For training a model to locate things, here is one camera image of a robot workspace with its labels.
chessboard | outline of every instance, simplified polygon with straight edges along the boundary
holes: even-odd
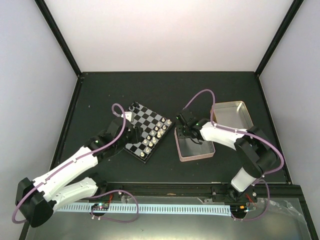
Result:
[[[133,102],[128,111],[134,113],[131,124],[143,129],[143,140],[136,144],[128,143],[124,149],[146,163],[175,123],[138,102]]]

wire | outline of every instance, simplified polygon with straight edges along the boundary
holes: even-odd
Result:
[[[258,183],[261,183],[261,182],[264,183],[264,185],[265,185],[265,187],[266,187],[266,193],[267,193],[266,206],[265,206],[264,211],[263,211],[259,216],[256,216],[256,217],[253,217],[253,218],[250,218],[250,219],[236,218],[236,217],[231,213],[231,216],[232,216],[233,219],[239,220],[239,221],[249,222],[249,221],[258,220],[258,219],[262,218],[262,217],[267,213],[268,208],[269,208],[269,204],[270,204],[270,190],[269,190],[268,183],[267,183],[265,180],[261,179]]]
[[[279,171],[280,169],[282,169],[282,167],[284,166],[285,164],[285,159],[284,157],[282,156],[282,154],[280,153],[280,151],[275,147],[273,146],[270,142],[268,142],[267,140],[263,139],[262,137],[259,137],[257,135],[254,135],[252,133],[249,133],[249,132],[246,132],[246,131],[242,131],[242,130],[239,130],[237,128],[233,128],[233,127],[229,127],[229,126],[223,126],[223,125],[220,125],[220,124],[217,124],[216,122],[214,122],[213,118],[214,118],[214,107],[215,107],[215,104],[216,104],[216,97],[215,97],[215,94],[212,90],[210,89],[204,89],[200,92],[198,92],[196,95],[194,95],[194,97],[186,104],[186,106],[184,107],[187,108],[192,102],[193,100],[198,97],[200,94],[204,93],[204,92],[209,92],[211,93],[212,95],[212,107],[211,107],[211,113],[210,113],[210,122],[212,124],[212,126],[216,127],[216,128],[219,128],[221,130],[225,130],[225,131],[229,131],[229,132],[232,132],[232,133],[236,133],[236,134],[243,134],[243,135],[247,135],[253,139],[257,139],[259,140],[260,142],[266,144],[268,147],[270,147],[280,158],[280,165],[278,167],[276,167],[275,169],[272,169],[270,171],[266,171],[264,173],[264,175],[267,175],[267,174],[271,174],[271,173],[274,173],[274,172],[277,172]]]
[[[251,197],[246,193],[245,194],[246,198],[249,199],[250,203],[253,203],[253,205],[257,208],[256,203],[251,199]]]
[[[111,203],[111,200],[112,200],[112,198],[114,197],[114,195],[113,194],[111,194],[110,195],[110,197],[109,197],[109,202],[108,202],[108,204],[110,204]]]
[[[124,110],[124,108],[123,108],[120,104],[114,103],[114,104],[112,105],[112,107],[111,107],[111,110],[112,110],[112,113],[113,113],[115,116],[117,116],[117,117],[119,117],[119,116],[121,116],[121,115],[118,114],[118,113],[116,113],[116,111],[115,111],[115,106],[117,106],[118,108],[120,108],[121,113],[123,114],[123,124],[122,124],[122,128],[121,128],[121,131],[119,132],[119,134],[118,134],[111,142],[109,142],[108,144],[106,144],[106,145],[104,145],[104,146],[102,146],[102,147],[100,147],[100,148],[98,148],[98,149],[96,149],[96,150],[90,151],[90,152],[88,152],[88,153],[86,153],[86,154],[83,154],[83,155],[77,157],[76,160],[79,160],[79,159],[84,158],[84,157],[86,157],[86,156],[88,156],[88,155],[90,155],[90,154],[94,154],[94,153],[96,153],[96,152],[99,152],[99,151],[101,151],[101,150],[103,150],[103,149],[106,149],[106,148],[110,147],[110,146],[111,146],[112,144],[114,144],[114,143],[121,137],[121,135],[124,133],[125,128],[126,128],[126,118],[125,118],[125,115],[126,115],[126,114],[125,114],[125,110]],[[27,200],[27,198],[28,198],[33,192],[35,192],[40,186],[46,184],[46,182],[47,182],[48,180],[50,180],[50,178],[52,178],[54,175],[56,175],[58,172],[60,172],[62,169],[66,168],[67,166],[69,166],[69,165],[72,164],[72,163],[74,163],[74,161],[73,161],[73,160],[70,160],[68,163],[66,163],[65,165],[61,166],[61,167],[58,168],[56,171],[54,171],[52,174],[50,174],[50,175],[44,180],[44,182],[41,182],[41,183],[39,183],[37,186],[35,186],[34,188],[32,188],[32,189],[20,200],[20,202],[16,205],[16,207],[15,207],[15,209],[14,209],[14,211],[13,211],[12,217],[11,217],[12,222],[15,223],[15,224],[25,223],[25,222],[27,221],[26,219],[20,220],[20,221],[16,220],[17,213],[18,213],[20,207],[22,206],[22,204],[23,204],[23,203]]]
[[[190,138],[191,142],[193,142],[194,144],[198,144],[198,145],[202,145],[202,142],[196,142],[195,140],[193,140],[192,138]]]
[[[128,223],[132,223],[134,222],[135,220],[138,219],[139,217],[139,205],[138,205],[138,201],[137,199],[128,191],[125,191],[125,190],[112,190],[112,191],[108,191],[108,192],[105,192],[101,195],[98,195],[98,196],[91,196],[91,197],[87,197],[88,199],[98,199],[98,198],[101,198],[105,195],[108,195],[108,194],[113,194],[113,193],[118,193],[118,192],[121,192],[121,193],[125,193],[125,194],[128,194],[130,197],[132,197],[132,199],[134,200],[135,202],[135,205],[136,205],[136,214],[135,216],[130,219],[130,220],[118,220],[118,219],[114,219],[114,218],[110,218],[110,217],[104,217],[104,216],[100,216],[98,218],[100,219],[104,219],[104,220],[109,220],[109,221],[112,221],[112,222],[116,222],[116,223],[121,223],[121,224],[128,224]],[[94,216],[94,209],[91,210],[91,216],[94,218],[96,216]]]
[[[122,124],[122,128],[121,128],[121,131],[119,132],[118,136],[116,136],[116,137],[115,137],[111,142],[109,142],[108,144],[106,144],[106,145],[104,145],[104,146],[102,146],[102,147],[100,147],[100,148],[98,148],[98,149],[96,149],[96,150],[90,151],[90,152],[88,152],[88,153],[86,153],[86,154],[83,154],[83,155],[77,157],[76,160],[79,160],[79,159],[81,159],[81,158],[83,158],[83,157],[85,157],[85,156],[88,156],[88,155],[90,155],[90,154],[94,154],[94,153],[100,152],[101,150],[110,147],[110,146],[111,146],[112,144],[114,144],[114,143],[121,137],[121,135],[124,133],[125,128],[126,128],[126,117],[125,117],[126,114],[125,114],[125,110],[124,110],[124,108],[123,108],[120,104],[114,103],[114,104],[112,105],[112,107],[111,107],[111,110],[112,110],[112,113],[113,113],[115,116],[117,116],[117,117],[120,117],[121,115],[118,114],[118,113],[116,113],[116,111],[115,111],[115,106],[119,107],[120,110],[121,110],[121,112],[122,112],[122,114],[123,114],[123,124]]]

open tin box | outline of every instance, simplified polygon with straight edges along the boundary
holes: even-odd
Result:
[[[249,129],[253,126],[247,107],[243,101],[220,102],[214,107],[216,122],[232,128]],[[197,144],[190,138],[179,139],[177,129],[174,137],[181,162],[211,158],[215,154],[215,146],[211,141]]]

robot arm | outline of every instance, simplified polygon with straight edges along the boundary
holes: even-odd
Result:
[[[241,133],[221,129],[216,124],[212,125],[209,119],[198,120],[187,108],[177,114],[177,119],[181,123],[177,127],[178,138],[212,141],[236,150],[242,168],[232,179],[231,185],[238,193],[244,192],[277,162],[278,156],[264,143]],[[240,130],[268,140],[258,127]]]
[[[15,204],[18,206],[22,199],[36,186],[40,185],[24,202],[19,210],[30,225],[35,228],[45,223],[53,213],[64,205],[77,200],[92,197],[102,187],[95,178],[86,177],[83,180],[68,185],[72,180],[93,168],[107,157],[117,154],[126,144],[136,144],[142,140],[142,129],[133,126],[132,112],[125,113],[125,129],[121,137],[111,146],[88,154],[110,143],[121,131],[123,116],[117,117],[107,130],[90,138],[73,156],[46,174],[36,177],[33,181],[28,178],[21,180],[17,187]]]

black metal frame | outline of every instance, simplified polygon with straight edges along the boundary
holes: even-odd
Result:
[[[46,22],[48,23],[50,29],[52,30],[56,40],[58,41],[59,45],[61,46],[66,58],[68,59],[70,65],[72,66],[75,74],[78,76],[78,80],[72,95],[72,99],[69,105],[69,109],[67,111],[67,115],[63,124],[63,128],[59,137],[59,141],[56,147],[55,154],[53,156],[53,160],[50,166],[50,169],[56,167],[56,165],[59,162],[59,159],[62,155],[62,151],[64,148],[64,143],[68,134],[69,126],[72,120],[72,116],[77,104],[77,100],[80,94],[80,90],[83,84],[83,77],[82,72],[79,69],[76,60],[74,59],[66,41],[64,40],[62,33],[60,32],[53,16],[51,15],[48,6],[46,5],[44,0],[34,0],[36,4],[38,5],[40,11],[42,12]],[[265,66],[267,65],[269,59],[271,58],[273,52],[275,51],[277,45],[279,44],[280,40],[282,39],[283,35],[285,34],[287,28],[289,27],[291,21],[293,20],[294,16],[296,15],[298,9],[300,8],[301,4],[303,3],[303,0],[294,0],[285,15],[280,27],[278,28],[275,36],[273,37],[266,53],[264,54],[258,68],[255,71],[256,74],[256,80],[258,81],[258,84],[260,86],[260,91],[264,100],[264,105],[267,109],[267,114],[270,119],[270,122],[272,124],[272,130],[273,134],[276,139],[276,143],[279,147],[279,150],[282,152],[280,148],[280,142],[276,133],[275,126],[272,121],[272,117],[267,105],[267,101],[261,86],[261,82],[259,79],[259,76],[261,75],[262,71],[264,70]],[[298,185],[292,185],[291,184],[291,177],[289,174],[289,170],[287,165],[284,165],[284,174],[286,175],[286,178],[288,179],[287,184],[270,184],[270,196],[272,198],[298,198],[304,218],[307,222],[307,226],[311,235],[311,238],[313,240],[318,240],[318,235],[316,232],[316,228],[313,224],[305,197],[303,195],[302,189]],[[150,184],[129,184],[129,183],[110,183],[108,185],[108,188],[116,188],[116,189],[124,189],[128,190],[133,194],[136,195],[143,195],[143,196],[163,196],[168,195],[170,193],[176,194],[176,196],[184,195],[184,196],[193,196],[193,197],[208,197],[212,196],[212,189],[219,187],[221,184],[158,184],[158,183],[150,183]],[[256,185],[255,189],[256,193],[261,197],[266,197],[266,189],[265,186],[259,186]],[[20,240],[26,239],[27,233],[29,229],[29,224],[25,223],[20,235]]]
[[[38,8],[40,9],[44,19],[48,23],[48,26],[50,27],[53,35],[55,36],[56,40],[58,41],[62,51],[64,52],[64,55],[68,59],[71,67],[73,68],[73,71],[77,77],[81,75],[81,70],[78,67],[78,64],[72,55],[64,37],[62,36],[62,33],[60,32],[58,25],[56,24],[56,21],[54,20],[54,17],[51,15],[51,12],[44,0],[34,0],[37,4]]]

